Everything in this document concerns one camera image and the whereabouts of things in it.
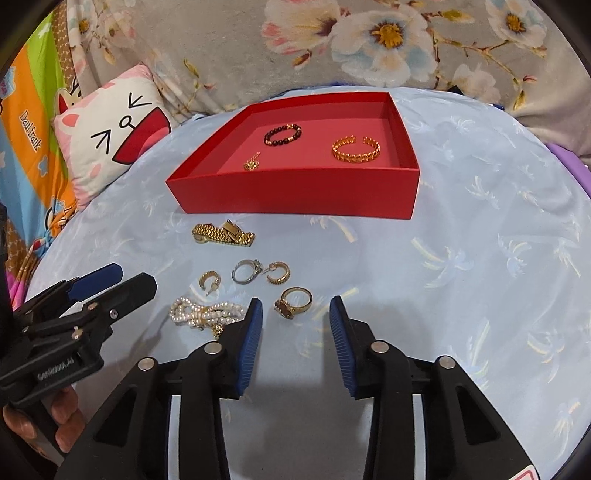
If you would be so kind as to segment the left hand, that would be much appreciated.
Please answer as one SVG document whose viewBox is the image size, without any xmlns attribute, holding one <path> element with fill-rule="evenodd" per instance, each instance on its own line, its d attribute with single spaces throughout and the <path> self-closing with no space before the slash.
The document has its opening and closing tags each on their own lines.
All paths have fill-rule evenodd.
<svg viewBox="0 0 591 480">
<path fill-rule="evenodd" d="M 72 386 L 61 389 L 51 403 L 51 416 L 58 424 L 55 441 L 59 450 L 68 453 L 83 432 L 86 421 L 79 409 L 78 395 Z M 8 428 L 43 456 L 47 454 L 38 445 L 38 432 L 32 421 L 22 412 L 6 405 L 3 419 Z"/>
</svg>

